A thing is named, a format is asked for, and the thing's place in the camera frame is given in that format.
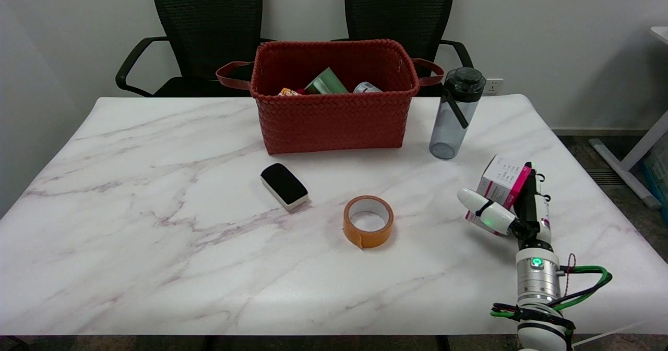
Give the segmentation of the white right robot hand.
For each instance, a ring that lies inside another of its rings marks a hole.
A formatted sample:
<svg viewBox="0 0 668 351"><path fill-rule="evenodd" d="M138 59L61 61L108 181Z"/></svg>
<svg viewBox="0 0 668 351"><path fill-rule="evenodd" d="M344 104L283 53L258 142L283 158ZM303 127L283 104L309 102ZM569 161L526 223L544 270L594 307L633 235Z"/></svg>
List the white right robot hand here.
<svg viewBox="0 0 668 351"><path fill-rule="evenodd" d="M460 189L457 198L466 220L494 235L512 235L519 249L553 251L549 221L551 197L544 194L545 176L531 162L499 155L487 164L475 191Z"/></svg>

